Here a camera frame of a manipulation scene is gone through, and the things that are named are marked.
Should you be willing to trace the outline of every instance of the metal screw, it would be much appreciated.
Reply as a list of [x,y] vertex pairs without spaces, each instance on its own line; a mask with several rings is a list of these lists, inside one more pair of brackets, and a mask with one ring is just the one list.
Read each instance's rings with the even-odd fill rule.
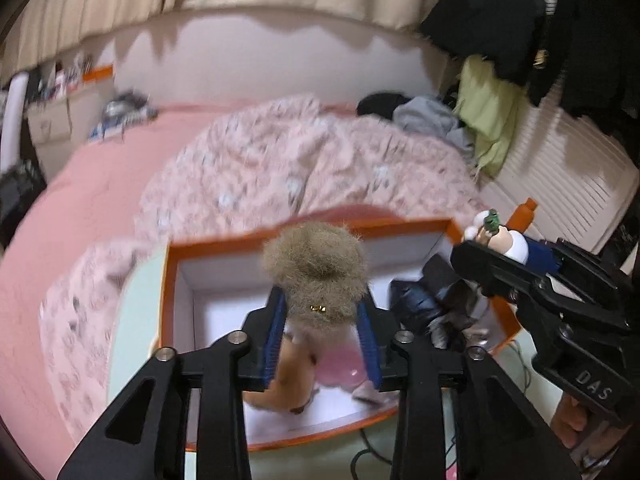
[[244,343],[248,339],[248,337],[249,336],[242,330],[235,330],[226,337],[226,340],[228,340],[233,345],[239,345]]
[[169,346],[163,346],[156,350],[154,356],[158,361],[167,362],[175,357],[175,350]]
[[486,350],[481,346],[470,346],[466,349],[466,353],[474,361],[482,361],[484,359],[484,356],[486,355]]
[[396,341],[399,343],[410,343],[414,340],[414,333],[409,330],[398,330],[396,332]]
[[571,327],[569,325],[564,325],[560,327],[560,333],[562,337],[564,337],[565,339],[571,339],[571,336],[574,334],[574,331],[571,330]]

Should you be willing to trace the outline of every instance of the black bag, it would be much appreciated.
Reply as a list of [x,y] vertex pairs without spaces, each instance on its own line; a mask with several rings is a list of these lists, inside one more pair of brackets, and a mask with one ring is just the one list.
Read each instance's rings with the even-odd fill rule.
[[47,187],[40,169],[22,161],[0,176],[0,245],[7,247],[37,197]]

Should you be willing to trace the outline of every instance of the white wall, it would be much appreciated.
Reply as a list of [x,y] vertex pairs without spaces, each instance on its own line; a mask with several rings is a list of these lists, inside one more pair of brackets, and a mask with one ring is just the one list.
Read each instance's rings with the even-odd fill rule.
[[283,9],[176,12],[81,49],[97,64],[114,63],[119,89],[135,87],[156,104],[303,91],[328,102],[382,89],[437,93],[446,66],[443,54],[408,34]]

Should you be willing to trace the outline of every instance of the pink bedsheet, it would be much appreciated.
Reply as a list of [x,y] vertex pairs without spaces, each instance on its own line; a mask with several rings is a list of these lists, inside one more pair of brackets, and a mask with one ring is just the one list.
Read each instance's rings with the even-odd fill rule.
[[44,371],[38,306],[87,246],[133,233],[132,217],[152,175],[217,115],[239,103],[166,108],[124,142],[80,148],[33,206],[0,265],[0,415],[47,480],[73,443]]

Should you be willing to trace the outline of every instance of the orange box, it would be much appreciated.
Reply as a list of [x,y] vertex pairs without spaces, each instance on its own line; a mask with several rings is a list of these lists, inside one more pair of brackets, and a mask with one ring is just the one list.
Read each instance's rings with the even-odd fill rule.
[[[346,222],[363,243],[369,286],[376,304],[386,308],[388,282],[417,279],[432,254],[449,259],[462,231],[449,219],[403,221],[377,219]],[[246,314],[263,307],[271,281],[260,266],[265,241],[281,228],[240,237],[171,243],[162,279],[159,341],[154,348],[172,346],[188,352],[210,346],[242,326]],[[490,347],[501,348],[520,325],[508,308],[482,318],[491,331]],[[187,450],[195,450],[198,392],[191,399]],[[277,449],[364,428],[397,411],[393,400],[379,407],[360,403],[339,388],[323,388],[304,416],[244,407],[249,450]]]
[[113,77],[113,65],[99,66],[86,74],[82,74],[82,81],[89,83],[91,81],[98,81],[107,77]]

